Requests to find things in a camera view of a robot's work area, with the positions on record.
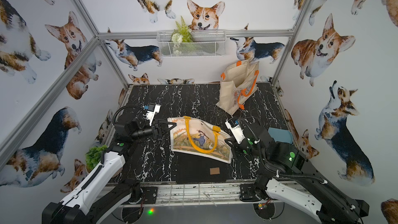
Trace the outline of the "black canvas bag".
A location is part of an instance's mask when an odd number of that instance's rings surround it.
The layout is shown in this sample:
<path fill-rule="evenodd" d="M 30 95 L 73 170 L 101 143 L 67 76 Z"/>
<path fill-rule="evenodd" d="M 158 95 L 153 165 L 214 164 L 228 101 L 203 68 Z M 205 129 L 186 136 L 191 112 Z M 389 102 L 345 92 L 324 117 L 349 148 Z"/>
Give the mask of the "black canvas bag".
<path fill-rule="evenodd" d="M 248 168 L 239 167 L 235 161 L 228 164 L 202 156 L 178 153 L 172 167 L 171 180 L 177 184 L 200 184 L 250 178 Z"/>

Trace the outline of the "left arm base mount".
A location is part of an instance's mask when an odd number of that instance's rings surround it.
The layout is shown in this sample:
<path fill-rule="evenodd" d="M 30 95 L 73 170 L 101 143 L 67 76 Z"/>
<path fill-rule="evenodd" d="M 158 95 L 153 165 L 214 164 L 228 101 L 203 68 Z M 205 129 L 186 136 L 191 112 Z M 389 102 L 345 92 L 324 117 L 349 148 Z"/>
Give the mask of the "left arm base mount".
<path fill-rule="evenodd" d="M 131 197 L 126 201 L 125 204 L 137 205 L 137 204 L 155 204 L 158 195 L 158 187 L 135 187 L 131 194 Z"/>

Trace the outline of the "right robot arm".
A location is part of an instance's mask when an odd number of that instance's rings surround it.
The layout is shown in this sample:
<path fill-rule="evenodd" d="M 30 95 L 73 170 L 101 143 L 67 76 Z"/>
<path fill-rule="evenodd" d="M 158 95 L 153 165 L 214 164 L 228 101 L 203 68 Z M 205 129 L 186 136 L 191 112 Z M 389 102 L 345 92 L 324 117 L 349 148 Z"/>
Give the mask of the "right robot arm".
<path fill-rule="evenodd" d="M 226 139 L 233 155 L 258 158 L 263 166 L 254 184 L 261 199 L 283 201 L 320 224 L 361 224 L 368 216 L 365 201 L 340 191 L 294 145 L 275 141 L 257 121 L 234 117 L 225 125 L 233 134 Z"/>

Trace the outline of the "cream bag yellow handles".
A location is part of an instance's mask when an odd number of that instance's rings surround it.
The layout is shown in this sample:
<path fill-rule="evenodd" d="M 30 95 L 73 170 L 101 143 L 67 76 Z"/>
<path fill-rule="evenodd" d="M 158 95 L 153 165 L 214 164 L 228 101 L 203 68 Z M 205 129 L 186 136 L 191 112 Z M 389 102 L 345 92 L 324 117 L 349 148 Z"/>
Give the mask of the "cream bag yellow handles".
<path fill-rule="evenodd" d="M 170 131 L 171 151 L 231 163 L 233 154 L 226 143 L 231 136 L 220 127 L 188 116 L 167 120 L 176 124 Z"/>

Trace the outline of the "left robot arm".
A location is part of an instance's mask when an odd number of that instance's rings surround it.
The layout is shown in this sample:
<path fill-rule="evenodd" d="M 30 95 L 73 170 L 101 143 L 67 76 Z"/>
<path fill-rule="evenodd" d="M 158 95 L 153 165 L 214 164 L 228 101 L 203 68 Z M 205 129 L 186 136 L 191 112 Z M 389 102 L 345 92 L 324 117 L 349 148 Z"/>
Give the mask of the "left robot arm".
<path fill-rule="evenodd" d="M 150 103 L 139 108 L 145 116 L 145 124 L 137 120 L 123 123 L 118 121 L 120 112 L 129 106 L 119 108 L 112 119 L 117 132 L 116 140 L 100 154 L 99 163 L 92 172 L 59 203 L 49 203 L 42 212 L 43 224 L 100 224 L 122 203 L 129 199 L 140 200 L 142 191 L 136 179 L 123 179 L 103 197 L 99 194 L 110 179 L 123 168 L 137 145 L 144 138 L 161 138 L 176 127 L 176 123 L 154 120 L 160 105 Z"/>

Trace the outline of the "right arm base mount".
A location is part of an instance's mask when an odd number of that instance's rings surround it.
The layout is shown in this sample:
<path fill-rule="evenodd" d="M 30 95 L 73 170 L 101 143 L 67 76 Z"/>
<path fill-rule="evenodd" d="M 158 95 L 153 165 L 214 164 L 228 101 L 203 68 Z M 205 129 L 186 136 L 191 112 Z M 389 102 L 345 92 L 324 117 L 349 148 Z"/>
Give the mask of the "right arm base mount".
<path fill-rule="evenodd" d="M 240 184 L 239 200 L 245 203 L 255 202 L 282 202 L 282 200 L 271 198 L 266 192 L 271 190 L 271 184 L 268 183 L 263 189 L 258 188 L 257 184 Z"/>

